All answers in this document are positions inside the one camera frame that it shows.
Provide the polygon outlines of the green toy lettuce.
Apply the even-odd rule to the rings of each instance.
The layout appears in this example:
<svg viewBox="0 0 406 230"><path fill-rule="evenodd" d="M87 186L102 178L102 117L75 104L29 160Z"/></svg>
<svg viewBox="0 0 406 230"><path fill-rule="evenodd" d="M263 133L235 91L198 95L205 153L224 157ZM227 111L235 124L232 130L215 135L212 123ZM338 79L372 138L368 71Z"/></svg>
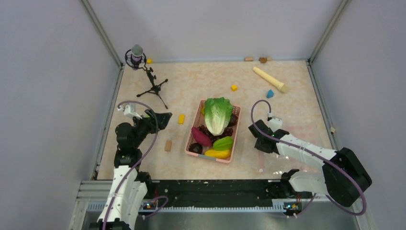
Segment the green toy lettuce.
<svg viewBox="0 0 406 230"><path fill-rule="evenodd" d="M221 135L227 127L233 112L233 105L224 97L208 98L204 103L204 120L207 129L214 136Z"/></svg>

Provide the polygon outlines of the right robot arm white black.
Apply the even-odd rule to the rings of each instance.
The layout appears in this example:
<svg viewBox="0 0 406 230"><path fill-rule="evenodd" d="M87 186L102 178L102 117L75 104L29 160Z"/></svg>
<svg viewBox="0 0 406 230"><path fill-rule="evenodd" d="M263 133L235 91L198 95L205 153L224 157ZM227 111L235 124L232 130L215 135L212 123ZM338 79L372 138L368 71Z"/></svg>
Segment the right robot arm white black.
<svg viewBox="0 0 406 230"><path fill-rule="evenodd" d="M256 138L256 149L299 160L311 168L309 172L291 169L282 175L286 181L281 184L281 192L286 197L311 192L327 195L339 205L350 207L360 197L351 180L362 191L372 185L371 177L351 149L326 149L301 140L286 130L272 130L263 120L250 125L249 130Z"/></svg>

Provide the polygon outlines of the clear zip top bag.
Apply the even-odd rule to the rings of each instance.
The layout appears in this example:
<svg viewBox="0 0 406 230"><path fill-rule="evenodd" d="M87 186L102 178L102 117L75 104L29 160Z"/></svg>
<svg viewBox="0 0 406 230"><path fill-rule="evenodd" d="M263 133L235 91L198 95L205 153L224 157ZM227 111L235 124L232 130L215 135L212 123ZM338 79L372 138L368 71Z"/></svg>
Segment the clear zip top bag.
<svg viewBox="0 0 406 230"><path fill-rule="evenodd" d="M262 132L256 128L265 137L278 141L276 143L279 154L263 152L263 159L260 161L259 168L272 175L282 175L293 169L299 169L304 172L319 172L324 162L312 154L306 152L311 147L322 150L322 147L303 141L293 136L291 133L277 139Z"/></svg>

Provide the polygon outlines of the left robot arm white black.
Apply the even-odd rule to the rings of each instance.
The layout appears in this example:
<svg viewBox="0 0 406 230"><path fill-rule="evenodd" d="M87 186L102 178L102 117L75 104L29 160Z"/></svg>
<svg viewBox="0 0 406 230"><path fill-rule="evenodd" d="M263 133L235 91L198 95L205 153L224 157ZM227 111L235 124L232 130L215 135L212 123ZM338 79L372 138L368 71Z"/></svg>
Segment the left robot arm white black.
<svg viewBox="0 0 406 230"><path fill-rule="evenodd" d="M91 230L131 230L135 227L144 198L153 194L154 186L149 173L140 172L145 154L140 145L149 134L157 139L159 131L168 125L172 113L154 113L147 109L146 116L133 117L132 123L120 123L115 128L117 151L114 158L113 182L105 206Z"/></svg>

